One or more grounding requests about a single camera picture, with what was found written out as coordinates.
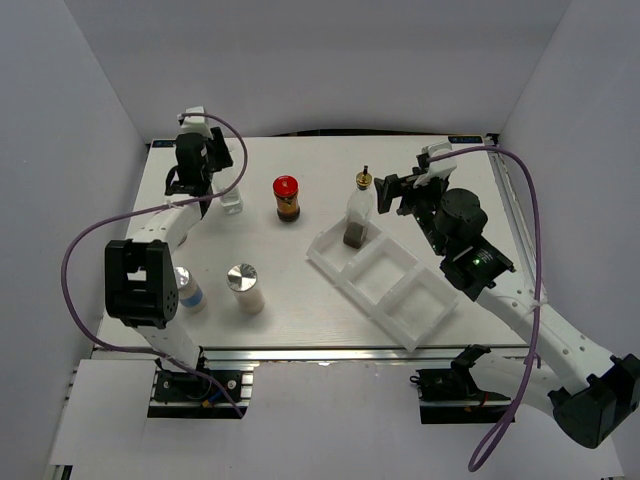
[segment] cable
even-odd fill
[[[514,162],[518,164],[522,173],[527,180],[527,185],[529,186],[529,193],[531,195],[531,204],[533,205],[533,224],[534,224],[534,237],[535,237],[535,250],[536,250],[536,277],[535,277],[535,286],[533,298],[536,302],[540,301],[540,292],[542,290],[542,242],[540,240],[540,210],[538,208],[538,196],[536,195],[536,189],[533,185],[533,179],[531,178],[531,174],[527,169],[527,166],[522,161],[520,157],[518,157],[515,153],[510,152],[509,150],[505,150],[500,147],[491,147],[491,146],[478,146],[478,147],[469,147],[463,148],[461,150],[456,150],[454,152],[445,153],[444,155],[438,155],[430,159],[430,161],[435,162],[438,160],[444,160],[445,158],[456,157],[458,155],[463,155],[465,153],[472,152],[494,152],[500,155],[505,155],[511,158]],[[518,391],[516,392],[515,397],[512,402],[509,404],[507,410],[505,410],[500,420],[496,422],[496,424],[491,427],[491,430],[480,440],[480,443],[474,450],[471,458],[469,459],[469,471],[476,472],[484,462],[491,456],[493,451],[496,449],[502,437],[509,429],[511,425],[511,421],[514,419],[516,415],[516,411],[520,404],[522,403],[522,399],[524,398],[524,393],[527,389],[527,385],[529,383],[529,379],[531,378],[531,371],[533,369],[533,365],[535,363],[536,358],[536,347],[538,346],[538,334],[540,332],[540,306],[536,306],[533,309],[533,327],[531,329],[531,342],[529,343],[529,352],[525,357],[525,368],[524,374],[522,376],[522,380],[520,381],[520,386],[518,387]],[[483,452],[485,445],[487,442],[489,445]]]
[[[231,185],[229,185],[229,187],[219,193],[215,193],[213,195],[205,195],[203,197],[195,197],[195,198],[189,198],[187,200],[181,200],[179,202],[175,202],[173,204],[163,204],[163,205],[157,205],[155,207],[150,207],[150,208],[144,208],[142,210],[137,210],[131,213],[122,213],[120,215],[115,215],[113,217],[109,217],[105,220],[101,220],[97,223],[94,223],[93,225],[85,228],[82,232],[80,232],[69,244],[69,246],[67,247],[67,250],[64,253],[64,257],[62,258],[62,265],[60,266],[60,285],[62,287],[62,296],[64,297],[64,302],[67,305],[67,308],[69,309],[69,313],[71,314],[71,318],[73,318],[73,321],[75,322],[76,326],[80,329],[80,331],[83,333],[83,335],[85,337],[87,337],[89,340],[91,340],[93,343],[100,345],[101,347],[107,349],[107,350],[112,350],[114,352],[123,352],[123,353],[143,353],[143,354],[149,354],[149,355],[156,355],[160,358],[163,358],[165,360],[167,360],[168,362],[172,363],[173,365],[175,365],[176,367],[180,368],[181,370],[184,370],[187,373],[190,373],[192,375],[195,375],[197,377],[203,378],[206,381],[209,382],[209,388],[211,388],[211,385],[215,385],[216,387],[218,387],[218,389],[222,392],[222,394],[225,396],[225,398],[229,401],[229,403],[231,404],[231,406],[234,408],[234,410],[236,411],[236,413],[238,414],[238,416],[240,418],[243,417],[242,415],[242,411],[240,410],[240,408],[238,407],[238,405],[233,401],[233,399],[231,398],[231,396],[229,395],[229,393],[227,393],[226,389],[220,384],[220,382],[218,382],[215,378],[211,377],[210,375],[207,375],[205,373],[199,372],[198,370],[191,368],[187,365],[183,365],[181,362],[179,362],[178,360],[176,360],[175,358],[170,357],[168,354],[164,353],[164,352],[160,352],[158,350],[154,350],[153,348],[147,348],[147,347],[121,347],[118,345],[112,345],[108,342],[105,342],[104,340],[99,339],[96,335],[94,335],[93,333],[91,333],[91,331],[86,327],[86,325],[82,322],[82,319],[80,318],[80,315],[78,315],[78,312],[76,311],[76,308],[73,304],[73,300],[71,299],[71,294],[69,292],[69,283],[68,283],[68,269],[69,269],[69,259],[71,258],[71,254],[73,253],[73,250],[76,248],[76,246],[78,245],[78,243],[80,243],[80,240],[82,240],[84,237],[86,237],[89,233],[93,232],[94,230],[104,226],[104,225],[108,225],[110,223],[113,222],[117,222],[119,220],[125,220],[127,218],[132,218],[132,217],[137,217],[139,215],[145,215],[147,213],[152,213],[152,212],[160,212],[163,210],[167,210],[169,208],[173,208],[173,207],[182,207],[184,205],[189,205],[191,203],[196,203],[196,202],[203,202],[203,201],[209,201],[209,200],[213,200],[215,198],[221,197],[223,195],[226,195],[227,193],[229,193],[231,190],[233,190],[236,185],[238,185],[238,183],[240,183],[240,180],[242,180],[242,177],[244,177],[244,174],[247,170],[247,163],[249,161],[249,152],[247,150],[247,145],[244,142],[244,139],[242,138],[242,135],[240,135],[240,133],[233,128],[231,125],[229,125],[229,123],[227,123],[225,120],[223,120],[220,117],[217,117],[215,115],[211,115],[208,113],[182,113],[181,115],[179,115],[179,119],[184,119],[185,117],[206,117],[206,118],[211,118],[213,120],[215,120],[218,123],[221,123],[222,125],[224,125],[225,127],[227,127],[234,135],[235,137],[238,139],[238,141],[240,142],[240,145],[242,146],[242,151],[244,154],[244,158],[243,158],[243,163],[242,163],[242,169],[240,170],[240,173],[238,174],[237,178],[231,183]]]

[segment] tabletop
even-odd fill
[[[444,136],[358,136],[248,138],[249,167],[240,183],[244,210],[226,215],[215,202],[178,247],[174,266],[188,268],[207,297],[204,310],[190,314],[179,309],[191,338],[205,348],[365,348],[398,344],[366,314],[332,286],[306,258],[314,237],[345,212],[355,189],[355,175],[368,165],[374,177],[411,173],[422,147]],[[242,150],[228,139],[231,155],[240,165]],[[455,149],[465,145],[456,145]],[[484,236],[520,268],[510,228],[489,156],[476,152],[458,157],[450,185],[473,191],[489,221]],[[163,202],[164,181],[176,164],[172,147],[151,148],[138,190],[135,209]],[[290,224],[276,215],[273,180],[292,175],[299,182],[300,218]],[[386,215],[374,212],[372,221],[444,278],[436,257],[411,217],[399,217],[394,207]],[[133,218],[127,236],[150,216]],[[253,265],[260,279],[266,307],[258,315],[239,311],[226,285],[226,272],[238,263]],[[135,330],[106,314],[100,338],[126,346],[146,341]],[[460,303],[426,338],[424,346],[522,345],[523,341],[492,313],[461,295]]]

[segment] silver lid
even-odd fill
[[[176,284],[178,285],[178,290],[182,290],[191,281],[191,274],[189,270],[184,267],[175,267],[173,269],[173,274],[176,277]]]
[[[248,263],[236,265],[227,273],[227,285],[234,292],[246,292],[258,283],[258,273]]]

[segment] transparent bottle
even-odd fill
[[[356,191],[351,194],[347,203],[347,228],[342,241],[345,245],[360,248],[367,238],[369,219],[373,211],[373,193],[371,186],[371,174],[369,167],[364,166],[362,172],[356,175]]]
[[[214,173],[212,183],[215,192],[219,193],[224,189],[229,188],[229,185],[233,183],[237,176],[238,174],[233,167],[227,167],[219,172]],[[222,208],[224,208],[224,211],[227,213],[227,215],[240,213],[242,211],[243,203],[238,187],[235,187],[229,193],[223,195],[220,198],[220,203],[222,204]]]

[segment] gray wall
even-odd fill
[[[142,137],[499,131],[569,0],[66,0]]]
[[[574,1],[502,136],[538,188],[551,303],[619,355],[640,355],[638,19],[636,1]],[[630,478],[638,432],[640,412],[614,436]]]
[[[72,370],[88,342],[62,301],[60,261],[84,226],[131,207],[144,145],[62,0],[0,15],[0,477],[42,476]],[[95,328],[104,228],[71,285]]]

